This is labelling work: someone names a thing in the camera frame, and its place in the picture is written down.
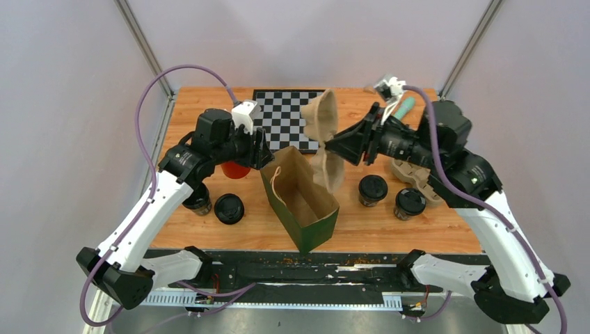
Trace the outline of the single cardboard cup carrier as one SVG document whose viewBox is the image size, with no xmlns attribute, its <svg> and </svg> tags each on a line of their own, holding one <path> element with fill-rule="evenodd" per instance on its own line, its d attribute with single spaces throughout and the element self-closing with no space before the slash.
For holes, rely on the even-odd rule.
<svg viewBox="0 0 590 334">
<path fill-rule="evenodd" d="M 310 160 L 313 181 L 327 192 L 335 193 L 344 181 L 344 160 L 327 150 L 327 142 L 333 139 L 338 128 L 337 100 L 334 90 L 325 90 L 320 96 L 301 107 L 305 121 L 303 132 L 319 148 Z"/>
</svg>

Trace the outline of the black cup lid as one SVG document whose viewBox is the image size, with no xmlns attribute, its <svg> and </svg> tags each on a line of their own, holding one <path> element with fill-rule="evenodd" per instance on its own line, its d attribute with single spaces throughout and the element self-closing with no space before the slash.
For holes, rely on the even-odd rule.
<svg viewBox="0 0 590 334">
<path fill-rule="evenodd" d="M 381 201 L 388 194 L 388 184 L 379 175 L 366 175 L 359 181 L 358 190 L 367 201 Z"/>
<path fill-rule="evenodd" d="M 395 205 L 407 214 L 417 216 L 426 209 L 426 198 L 415 188 L 405 188 L 397 193 Z"/>
</svg>

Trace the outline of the green paper bag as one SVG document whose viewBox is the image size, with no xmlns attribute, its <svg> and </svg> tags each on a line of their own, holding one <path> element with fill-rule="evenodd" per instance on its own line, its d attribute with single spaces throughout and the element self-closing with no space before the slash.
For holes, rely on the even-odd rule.
<svg viewBox="0 0 590 334">
<path fill-rule="evenodd" d="M 340 205 L 313 181 L 312 167 L 297 148 L 275 152 L 260 175 L 271 208 L 301 255 L 333 236 Z"/>
</svg>

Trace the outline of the clear brown plastic cup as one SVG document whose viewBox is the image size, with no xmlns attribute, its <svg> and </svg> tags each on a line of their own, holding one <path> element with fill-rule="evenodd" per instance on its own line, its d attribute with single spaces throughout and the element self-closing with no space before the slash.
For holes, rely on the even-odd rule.
<svg viewBox="0 0 590 334">
<path fill-rule="evenodd" d="M 404 210 L 398 207 L 394 207 L 393 212 L 394 216 L 400 221 L 408 221 L 413 217 L 412 215 L 407 214 Z"/>
</svg>

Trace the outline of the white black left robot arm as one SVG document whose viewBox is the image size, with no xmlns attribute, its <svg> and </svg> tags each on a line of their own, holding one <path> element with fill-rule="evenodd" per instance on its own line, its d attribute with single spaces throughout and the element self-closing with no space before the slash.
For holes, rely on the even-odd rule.
<svg viewBox="0 0 590 334">
<path fill-rule="evenodd" d="M 82 248 L 76 261 L 96 287 L 126 310 L 157 288 L 181 280 L 196 287 L 212 281 L 212 259 L 188 246 L 172 255 L 146 258 L 153 239 L 180 206 L 205 215 L 211 209 L 203 181 L 217 165 L 259 170 L 273 160 L 265 131 L 254 121 L 260 108 L 246 100 L 231 111 L 207 109 L 196 129 L 169 149 L 152 183 L 117 229 L 97 248 Z"/>
</svg>

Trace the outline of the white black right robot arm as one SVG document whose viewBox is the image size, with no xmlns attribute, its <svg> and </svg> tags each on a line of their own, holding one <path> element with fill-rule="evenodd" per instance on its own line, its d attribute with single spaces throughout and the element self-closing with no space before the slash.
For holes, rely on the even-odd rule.
<svg viewBox="0 0 590 334">
<path fill-rule="evenodd" d="M 570 281 L 542 262 L 531 262 L 528 241 L 501 181 L 483 157 L 465 146 L 472 124 L 460 108 L 453 102 L 432 106 L 443 175 L 433 163 L 427 113 L 411 129 L 396 118 L 382 120 L 384 110 L 374 103 L 360 122 L 329 140 L 326 149 L 354 165 L 372 164 L 382 154 L 429 169 L 429 186 L 470 226 L 489 258 L 488 265 L 466 265 L 412 250 L 398 266 L 401 287 L 440 287 L 471 298 L 498 323 L 537 324 L 548 314 L 547 299 L 563 295 Z"/>
</svg>

